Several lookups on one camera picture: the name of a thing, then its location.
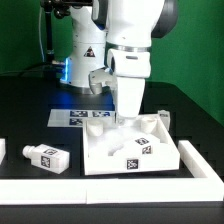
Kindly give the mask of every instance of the black table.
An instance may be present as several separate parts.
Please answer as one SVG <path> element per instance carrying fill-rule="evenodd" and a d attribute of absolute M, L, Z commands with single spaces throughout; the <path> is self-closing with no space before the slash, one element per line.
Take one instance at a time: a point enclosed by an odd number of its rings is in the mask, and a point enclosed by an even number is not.
<path fill-rule="evenodd" d="M 83 175 L 82 130 L 47 127 L 51 109 L 113 110 L 113 105 L 110 93 L 86 96 L 60 89 L 55 81 L 0 78 L 0 138 L 6 138 L 7 141 L 7 153 L 0 169 L 1 179 L 86 178 Z M 162 109 L 171 112 L 170 135 L 174 142 L 177 144 L 179 140 L 190 140 L 223 178 L 224 127 L 177 87 L 166 83 L 147 83 L 141 113 L 157 113 Z M 22 148 L 41 143 L 71 150 L 70 168 L 63 175 L 58 176 L 39 168 L 30 169 L 30 160 L 22 156 Z M 188 175 L 188 172 L 181 167 L 175 175 Z M 215 224 L 224 223 L 224 203 L 0 206 L 1 223 L 55 221 Z"/>

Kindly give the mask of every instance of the green wall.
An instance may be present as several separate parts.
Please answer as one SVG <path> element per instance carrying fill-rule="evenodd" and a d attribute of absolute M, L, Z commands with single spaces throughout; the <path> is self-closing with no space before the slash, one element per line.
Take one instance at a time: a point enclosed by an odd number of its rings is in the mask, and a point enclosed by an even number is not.
<path fill-rule="evenodd" d="M 224 1 L 180 0 L 178 24 L 153 41 L 150 80 L 175 84 L 224 125 Z"/>
<path fill-rule="evenodd" d="M 178 3 L 175 29 L 153 40 L 149 80 L 175 84 L 224 125 L 224 1 Z M 39 0 L 0 2 L 0 73 L 41 61 L 38 16 Z M 62 60 L 72 49 L 71 20 L 54 18 L 53 27 L 55 55 Z"/>

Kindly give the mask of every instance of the white border strip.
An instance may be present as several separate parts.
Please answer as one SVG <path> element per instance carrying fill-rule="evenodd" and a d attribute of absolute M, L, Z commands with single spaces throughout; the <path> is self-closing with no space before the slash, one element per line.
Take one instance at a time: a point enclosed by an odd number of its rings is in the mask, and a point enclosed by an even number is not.
<path fill-rule="evenodd" d="M 0 180 L 0 204 L 223 201 L 223 182 L 190 142 L 178 150 L 195 178 Z"/>

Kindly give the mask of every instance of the white tray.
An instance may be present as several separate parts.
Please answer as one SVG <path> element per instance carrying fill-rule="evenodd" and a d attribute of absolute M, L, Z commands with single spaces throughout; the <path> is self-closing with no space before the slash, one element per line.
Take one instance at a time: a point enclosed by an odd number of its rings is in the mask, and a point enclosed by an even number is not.
<path fill-rule="evenodd" d="M 161 143 L 168 144 L 170 150 L 162 150 L 157 146 L 157 150 L 153 149 L 150 154 L 113 156 L 124 142 L 147 139 L 149 135 L 141 131 L 142 118 L 156 121 L 152 135 Z M 99 137 L 88 134 L 88 121 L 92 119 L 103 122 L 103 134 Z M 85 175 L 179 169 L 180 154 L 157 114 L 139 115 L 136 119 L 126 120 L 125 124 L 119 127 L 115 125 L 114 117 L 88 118 L 83 121 L 83 144 Z"/>

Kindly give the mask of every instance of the warning label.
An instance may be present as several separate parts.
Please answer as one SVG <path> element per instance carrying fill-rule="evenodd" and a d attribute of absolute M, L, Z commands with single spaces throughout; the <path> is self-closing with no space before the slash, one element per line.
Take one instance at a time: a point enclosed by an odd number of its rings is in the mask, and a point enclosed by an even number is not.
<path fill-rule="evenodd" d="M 84 54 L 84 57 L 88 57 L 88 58 L 95 58 L 95 54 L 93 52 L 92 47 L 89 47 L 89 49 L 86 51 L 86 53 Z"/>

